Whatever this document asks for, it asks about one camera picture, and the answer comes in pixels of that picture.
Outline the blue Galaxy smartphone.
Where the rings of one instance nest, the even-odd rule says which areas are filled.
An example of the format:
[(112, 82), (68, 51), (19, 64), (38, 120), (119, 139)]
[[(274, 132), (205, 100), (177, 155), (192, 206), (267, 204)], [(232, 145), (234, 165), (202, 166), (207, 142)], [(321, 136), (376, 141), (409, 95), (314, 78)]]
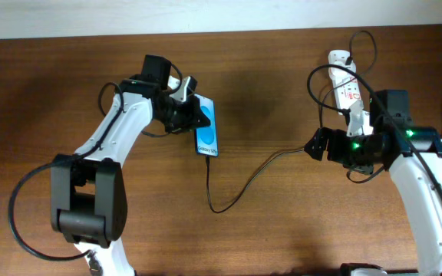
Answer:
[(200, 100), (200, 109), (209, 119), (208, 126), (200, 127), (195, 131), (196, 152), (205, 156), (218, 157), (219, 147), (214, 101), (199, 94), (196, 94), (196, 97)]

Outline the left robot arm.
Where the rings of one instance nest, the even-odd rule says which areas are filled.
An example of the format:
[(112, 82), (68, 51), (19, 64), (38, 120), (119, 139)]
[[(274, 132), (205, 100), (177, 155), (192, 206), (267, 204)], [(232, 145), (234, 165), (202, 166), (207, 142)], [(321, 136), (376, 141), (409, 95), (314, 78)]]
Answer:
[(172, 77), (171, 61), (147, 55), (139, 74), (111, 82), (113, 102), (99, 127), (51, 168), (51, 227), (81, 252), (92, 275), (135, 275), (121, 239), (127, 220), (122, 167), (153, 120), (168, 134), (210, 124), (192, 76)]

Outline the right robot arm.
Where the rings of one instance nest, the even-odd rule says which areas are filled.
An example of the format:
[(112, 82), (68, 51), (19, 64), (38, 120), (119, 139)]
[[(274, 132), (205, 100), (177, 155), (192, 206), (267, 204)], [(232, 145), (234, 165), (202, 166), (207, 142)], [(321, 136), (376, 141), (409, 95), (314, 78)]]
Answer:
[(428, 126), (415, 126), (405, 90), (371, 93), (368, 135), (322, 127), (305, 144), (316, 160), (372, 174), (388, 171), (400, 193), (417, 249), (420, 275), (442, 275), (442, 142)]

